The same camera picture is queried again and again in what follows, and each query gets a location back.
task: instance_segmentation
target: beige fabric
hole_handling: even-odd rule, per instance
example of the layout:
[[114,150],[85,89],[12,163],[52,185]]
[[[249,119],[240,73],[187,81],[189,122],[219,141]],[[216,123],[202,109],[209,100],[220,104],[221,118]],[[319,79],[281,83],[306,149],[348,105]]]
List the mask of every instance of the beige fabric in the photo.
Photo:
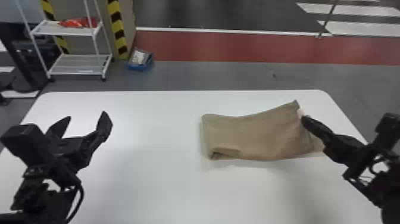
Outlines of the beige fabric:
[[302,126],[297,115],[299,108],[297,101],[294,101],[242,117],[203,115],[209,158],[280,160],[322,151],[322,142]]

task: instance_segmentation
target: white table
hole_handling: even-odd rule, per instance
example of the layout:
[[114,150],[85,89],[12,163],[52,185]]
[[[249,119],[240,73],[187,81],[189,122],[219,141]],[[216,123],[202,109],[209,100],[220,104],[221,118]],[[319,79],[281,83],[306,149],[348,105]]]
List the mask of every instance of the white table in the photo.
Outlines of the white table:
[[[322,154],[290,160],[210,161],[201,116],[240,116],[297,99],[335,132],[365,141],[323,91],[54,92],[22,123],[47,128],[64,116],[66,136],[94,130],[102,110],[114,129],[79,173],[86,197],[72,223],[377,224],[380,211],[345,182],[344,166]],[[0,156],[0,210],[25,169]]]

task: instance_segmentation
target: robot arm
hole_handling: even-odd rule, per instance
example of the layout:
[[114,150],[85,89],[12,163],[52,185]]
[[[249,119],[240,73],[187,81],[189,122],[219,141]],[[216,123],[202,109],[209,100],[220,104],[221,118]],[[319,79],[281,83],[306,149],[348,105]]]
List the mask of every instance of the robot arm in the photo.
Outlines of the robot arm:
[[[76,214],[84,197],[77,172],[88,166],[93,153],[107,140],[113,123],[102,112],[96,130],[73,138],[63,138],[71,117],[52,125],[46,134],[34,124],[11,127],[0,141],[27,166],[23,182],[14,196],[11,210],[0,214],[0,223],[68,223]],[[59,191],[48,190],[45,180],[54,181]],[[80,199],[75,209],[71,206],[76,194]]]
[[[343,178],[382,209],[383,223],[399,223],[400,158],[392,149],[400,138],[400,116],[385,114],[376,127],[376,139],[367,145],[351,136],[337,135],[310,117],[304,116],[301,121],[307,130],[323,141],[325,155],[348,167]],[[385,163],[388,170],[375,171],[377,163]],[[368,181],[362,177],[366,170],[374,175]]]

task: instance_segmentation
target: red object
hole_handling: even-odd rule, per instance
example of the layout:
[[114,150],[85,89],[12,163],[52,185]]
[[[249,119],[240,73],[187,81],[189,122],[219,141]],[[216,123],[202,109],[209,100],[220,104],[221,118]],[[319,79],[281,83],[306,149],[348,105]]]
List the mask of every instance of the red object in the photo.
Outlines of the red object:
[[400,65],[400,38],[138,31],[135,46],[159,61]]
[[[97,18],[91,17],[90,20],[92,22],[93,28],[96,28],[98,25]],[[63,20],[63,21],[59,22],[58,24],[63,27],[73,27],[73,28],[84,28],[84,27],[89,28],[90,27],[89,20],[87,17],[71,18],[68,20]]]

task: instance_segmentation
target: white metal shelf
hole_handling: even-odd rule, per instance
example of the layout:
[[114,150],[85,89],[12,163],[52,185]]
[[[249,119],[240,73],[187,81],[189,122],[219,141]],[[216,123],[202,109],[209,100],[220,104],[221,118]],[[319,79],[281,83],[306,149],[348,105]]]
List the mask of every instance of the white metal shelf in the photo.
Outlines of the white metal shelf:
[[96,28],[73,28],[63,27],[58,21],[41,21],[31,33],[37,35],[55,35],[55,36],[96,36],[103,26],[103,22],[99,22]]
[[54,62],[48,74],[86,74],[86,75],[103,75],[112,59],[111,54],[100,55],[74,55],[62,54]]

